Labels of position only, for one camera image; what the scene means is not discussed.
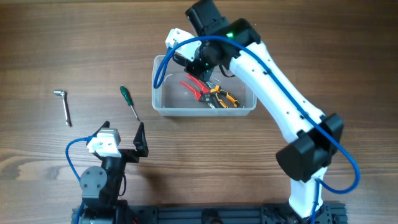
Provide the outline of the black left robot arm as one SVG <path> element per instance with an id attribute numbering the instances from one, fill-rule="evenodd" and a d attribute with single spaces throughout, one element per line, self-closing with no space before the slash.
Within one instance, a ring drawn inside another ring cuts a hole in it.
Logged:
<path id="1" fill-rule="evenodd" d="M 86 140 L 89 152 L 101 165 L 87 168 L 80 176 L 82 204 L 72 215 L 72 223 L 139 223 L 138 215 L 119 197 L 126 191 L 126 164 L 136 164 L 149 154 L 144 123 L 139 123 L 134 149 L 120 149 L 120 141 L 118 130 L 110 128 L 109 121 Z"/>

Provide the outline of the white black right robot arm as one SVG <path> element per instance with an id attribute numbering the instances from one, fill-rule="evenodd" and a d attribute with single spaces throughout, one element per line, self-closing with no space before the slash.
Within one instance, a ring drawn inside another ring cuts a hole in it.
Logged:
<path id="1" fill-rule="evenodd" d="M 254 92 L 287 141 L 276 159 L 290 177 L 289 206 L 302 221 L 314 222 L 323 205 L 323 177 L 341 148 L 342 119 L 324 115 L 305 99 L 247 20 L 228 22 L 213 1 L 198 1 L 185 15 L 193 33 L 171 30 L 167 58 L 204 83 L 206 94 L 218 106 L 224 106 L 222 97 L 227 92 L 210 81 L 215 67 L 229 70 Z"/>

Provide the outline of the red handled wire stripper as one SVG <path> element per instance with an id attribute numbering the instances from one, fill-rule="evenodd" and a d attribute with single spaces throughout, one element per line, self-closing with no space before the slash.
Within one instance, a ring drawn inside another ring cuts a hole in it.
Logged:
<path id="1" fill-rule="evenodd" d="M 212 96 L 209 88 L 205 84 L 203 84 L 201 81 L 199 81 L 197 78 L 195 78 L 189 74 L 187 75 L 187 78 L 191 82 L 193 82 L 197 88 L 192 87 L 185 81 L 179 81 L 179 83 L 181 85 L 183 85 L 185 88 L 187 88 L 188 90 L 190 90 L 193 93 L 193 95 L 197 101 L 205 103 L 209 108 L 216 109 L 216 103 L 213 99 L 213 96 Z"/>

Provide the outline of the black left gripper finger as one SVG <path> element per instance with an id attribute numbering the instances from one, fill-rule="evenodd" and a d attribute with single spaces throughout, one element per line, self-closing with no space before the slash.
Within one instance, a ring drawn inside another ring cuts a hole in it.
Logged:
<path id="1" fill-rule="evenodd" d="M 134 137 L 133 144 L 136 147 L 138 157 L 147 157 L 149 155 L 149 149 L 145 136 L 144 123 L 140 122 L 137 133 Z"/>
<path id="2" fill-rule="evenodd" d="M 97 134 L 99 133 L 99 131 L 103 128 L 109 128 L 110 127 L 110 122 L 109 121 L 105 121 L 102 126 L 92 134 L 92 136 L 97 136 Z"/>

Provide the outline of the orange black long-nose pliers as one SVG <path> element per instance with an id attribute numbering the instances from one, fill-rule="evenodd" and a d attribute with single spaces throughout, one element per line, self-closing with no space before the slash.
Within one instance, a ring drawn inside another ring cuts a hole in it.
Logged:
<path id="1" fill-rule="evenodd" d="M 220 85 L 216 85 L 211 81 L 207 81 L 205 84 L 210 89 L 211 95 L 221 108 L 229 108 L 229 106 L 222 99 L 222 96 L 230 101 L 235 108 L 238 108 L 240 106 L 240 102 L 238 101 L 238 99 L 230 92 L 224 90 Z"/>

